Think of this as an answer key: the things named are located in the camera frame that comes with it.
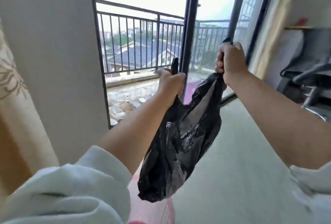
hand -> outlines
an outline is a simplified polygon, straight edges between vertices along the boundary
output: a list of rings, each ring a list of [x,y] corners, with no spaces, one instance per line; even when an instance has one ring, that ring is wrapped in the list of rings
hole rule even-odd
[[[159,88],[157,94],[162,96],[164,102],[170,107],[176,96],[181,95],[184,89],[185,74],[178,73],[176,75],[171,74],[169,69],[159,69],[158,74],[160,77]]]
[[[223,43],[219,49],[215,71],[224,72],[224,82],[231,87],[231,80],[248,73],[245,63],[245,53],[239,42],[232,46],[229,42]]]

forearm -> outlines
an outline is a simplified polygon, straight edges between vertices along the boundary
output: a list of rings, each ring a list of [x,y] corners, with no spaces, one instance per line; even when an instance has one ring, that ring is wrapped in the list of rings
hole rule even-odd
[[[328,123],[251,73],[234,77],[231,88],[286,165],[318,169],[331,160]]]
[[[134,174],[143,160],[168,109],[163,96],[156,93],[111,129],[101,147],[118,158]]]

white sleeve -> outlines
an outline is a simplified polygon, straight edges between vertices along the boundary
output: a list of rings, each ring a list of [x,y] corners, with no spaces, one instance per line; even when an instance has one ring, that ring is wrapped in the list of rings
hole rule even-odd
[[[331,162],[318,170],[290,167],[296,182],[294,197],[306,206],[317,224],[331,223]]]
[[[93,146],[75,165],[38,171],[8,197],[0,222],[126,223],[131,178],[118,159]]]

curtain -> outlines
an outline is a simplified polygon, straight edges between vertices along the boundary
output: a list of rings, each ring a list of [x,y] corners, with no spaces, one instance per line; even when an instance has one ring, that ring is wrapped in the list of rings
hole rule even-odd
[[[58,164],[0,20],[0,207],[38,170]]]
[[[264,79],[269,63],[278,45],[279,37],[284,30],[287,16],[293,0],[271,0],[268,6],[257,46],[253,53],[253,64],[250,71],[260,79]]]

blue tiled roof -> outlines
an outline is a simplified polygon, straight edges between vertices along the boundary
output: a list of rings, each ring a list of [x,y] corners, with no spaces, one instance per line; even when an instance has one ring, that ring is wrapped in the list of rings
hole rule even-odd
[[[116,65],[122,65],[123,66],[129,66],[130,63],[130,68],[131,69],[138,69],[142,67],[146,67],[146,62],[148,63],[147,67],[150,67],[151,62],[153,60],[156,60],[156,48],[157,48],[157,42],[153,41],[153,53],[152,53],[152,42],[147,41],[147,48],[146,48],[146,41],[142,41],[140,45],[135,45],[135,52],[134,48],[129,48],[129,51],[125,50],[122,52],[122,58],[121,58],[121,53],[115,55],[115,63]],[[162,53],[162,50],[166,50],[167,44],[166,42],[163,42],[163,47],[162,47],[162,41],[159,41],[159,54]],[[172,53],[175,54],[175,56],[178,56],[178,50],[179,54],[181,53],[181,42],[178,40],[172,41],[172,46],[170,46],[170,41],[168,41],[168,50],[172,51]],[[108,58],[108,63],[113,63],[114,59],[113,57]]]

